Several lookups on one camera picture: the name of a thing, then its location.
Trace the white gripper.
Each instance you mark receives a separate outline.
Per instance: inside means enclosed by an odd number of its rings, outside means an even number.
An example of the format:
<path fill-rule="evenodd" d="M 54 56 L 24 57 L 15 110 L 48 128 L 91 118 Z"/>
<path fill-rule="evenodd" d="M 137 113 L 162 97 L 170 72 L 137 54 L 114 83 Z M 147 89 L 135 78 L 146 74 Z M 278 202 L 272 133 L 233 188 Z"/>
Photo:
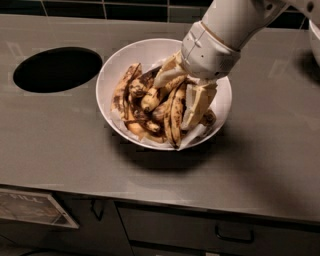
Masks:
<path fill-rule="evenodd" d="M 215 80 L 202 79 L 227 76 L 239 59 L 239 51 L 220 42 L 201 22 L 191 26 L 182 41 L 181 51 L 165 60 L 154 79 L 154 87 L 161 88 L 187 73 L 200 78 L 197 84 L 187 85 L 182 130 L 191 130 L 198 125 L 217 93 Z"/>

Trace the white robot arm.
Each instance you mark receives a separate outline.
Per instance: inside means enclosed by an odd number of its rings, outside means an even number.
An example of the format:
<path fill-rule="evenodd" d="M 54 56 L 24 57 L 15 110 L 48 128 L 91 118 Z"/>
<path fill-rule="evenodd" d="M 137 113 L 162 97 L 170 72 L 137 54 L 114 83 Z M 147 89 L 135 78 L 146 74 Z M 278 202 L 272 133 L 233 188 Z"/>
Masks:
<path fill-rule="evenodd" d="M 186 73 L 206 82 L 192 96 L 183 129 L 189 130 L 200 121 L 211 104 L 212 84 L 230 73 L 250 38 L 289 6 L 313 23 L 320 23 L 320 0 L 213 0 L 203 18 L 191 26 L 181 50 L 173 56 L 176 66 L 156 80 L 161 87 L 174 73 Z"/>

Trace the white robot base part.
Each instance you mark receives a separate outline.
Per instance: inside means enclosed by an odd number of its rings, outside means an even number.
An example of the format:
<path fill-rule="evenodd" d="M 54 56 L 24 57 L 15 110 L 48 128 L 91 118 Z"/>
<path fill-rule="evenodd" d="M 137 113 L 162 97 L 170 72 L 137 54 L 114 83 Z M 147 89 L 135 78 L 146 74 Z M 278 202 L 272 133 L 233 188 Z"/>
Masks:
<path fill-rule="evenodd" d="M 309 39 L 314 58 L 320 67 L 320 28 L 309 21 Z"/>

